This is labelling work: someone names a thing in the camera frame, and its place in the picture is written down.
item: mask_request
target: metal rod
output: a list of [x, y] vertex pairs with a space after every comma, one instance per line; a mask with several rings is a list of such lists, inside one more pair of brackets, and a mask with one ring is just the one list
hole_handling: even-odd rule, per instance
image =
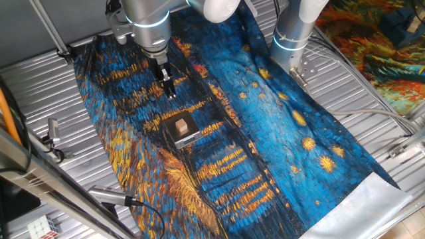
[[[0, 168], [17, 165], [24, 169], [27, 160], [26, 149], [0, 128]], [[80, 185], [75, 181], [71, 185], [69, 176], [57, 165], [33, 156], [29, 172], [25, 177], [15, 172], [4, 172], [0, 177], [55, 206], [106, 238], [136, 238], [128, 227], [96, 199], [76, 190]]]
[[35, 12], [40, 17], [40, 20], [46, 27], [46, 30], [52, 37], [55, 45], [58, 47], [59, 52], [62, 53], [63, 55], [69, 54], [64, 41], [62, 40], [58, 31], [56, 30], [56, 27], [54, 27], [53, 22], [51, 21], [50, 17], [47, 15], [47, 12], [45, 11], [41, 2], [39, 0], [29, 0], [29, 2], [34, 7]]

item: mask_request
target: metal bracket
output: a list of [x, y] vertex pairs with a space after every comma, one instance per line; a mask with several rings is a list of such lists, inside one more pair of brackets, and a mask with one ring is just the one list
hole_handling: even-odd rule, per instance
[[398, 144], [395, 148], [391, 149], [388, 154], [392, 158], [395, 158], [414, 148], [420, 149], [423, 154], [425, 154], [425, 128]]
[[303, 79], [309, 79], [317, 75], [316, 67], [308, 60], [305, 54], [301, 57], [301, 66], [298, 72]]
[[393, 150], [391, 150], [391, 151], [389, 152], [389, 154], [390, 154], [390, 156], [391, 156], [392, 158], [395, 158], [395, 157], [399, 156], [399, 155], [400, 155], [400, 154], [402, 154], [402, 153], [404, 153], [404, 148], [403, 148], [403, 147], [401, 147], [401, 146], [397, 146], [395, 149], [393, 149]]

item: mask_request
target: metal clamp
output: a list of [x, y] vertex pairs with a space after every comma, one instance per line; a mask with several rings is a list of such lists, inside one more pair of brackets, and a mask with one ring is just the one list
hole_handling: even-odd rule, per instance
[[404, 148], [403, 148], [403, 147], [401, 147], [401, 146], [397, 146], [395, 149], [393, 149], [393, 150], [391, 150], [391, 151], [389, 152], [389, 154], [390, 154], [390, 156], [391, 156], [392, 158], [395, 158], [395, 157], [399, 156], [399, 155], [400, 155], [400, 154], [402, 154], [402, 153], [404, 153]]

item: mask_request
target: colorful painting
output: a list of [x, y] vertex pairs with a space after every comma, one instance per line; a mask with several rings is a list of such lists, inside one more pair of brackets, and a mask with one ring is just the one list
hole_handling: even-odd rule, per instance
[[403, 116], [425, 99], [425, 39], [396, 48], [378, 24], [404, 0], [330, 0], [317, 26]]
[[[82, 99], [123, 189], [158, 209], [164, 238], [299, 238], [376, 172], [351, 134], [270, 58], [247, 6], [221, 24], [173, 13], [168, 100], [131, 39], [75, 48]], [[203, 138], [177, 149], [163, 120], [191, 113]], [[145, 238], [161, 222], [133, 215]]]

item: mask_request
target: metal table surface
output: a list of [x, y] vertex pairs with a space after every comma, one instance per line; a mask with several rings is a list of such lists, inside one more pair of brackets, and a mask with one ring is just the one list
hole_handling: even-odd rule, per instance
[[[276, 14], [272, 0], [254, 0], [256, 17], [268, 43], [272, 40]], [[286, 5], [280, 1], [281, 8]], [[361, 108], [387, 109], [388, 105], [358, 73], [348, 72], [328, 50], [308, 44], [305, 56], [317, 69], [317, 76], [306, 79], [315, 99], [332, 110]], [[58, 118], [61, 142], [59, 149], [70, 148], [72, 159], [60, 166], [85, 189], [92, 185], [118, 188], [105, 151], [82, 103], [74, 68], [66, 65], [56, 51], [0, 70], [0, 75], [14, 93], [29, 127], [39, 136], [47, 133], [47, 118]], [[423, 111], [416, 118], [423, 116]], [[425, 188], [425, 156], [409, 155], [411, 160], [391, 159], [388, 152], [406, 140], [407, 134], [392, 118], [378, 114], [338, 116], [337, 119], [358, 142], [387, 170], [400, 188], [418, 196]], [[117, 207], [120, 220], [138, 232], [130, 211]], [[36, 210], [8, 223], [10, 238], [29, 238], [26, 225], [47, 214], [62, 232], [58, 238], [99, 238], [87, 226], [43, 203]]]

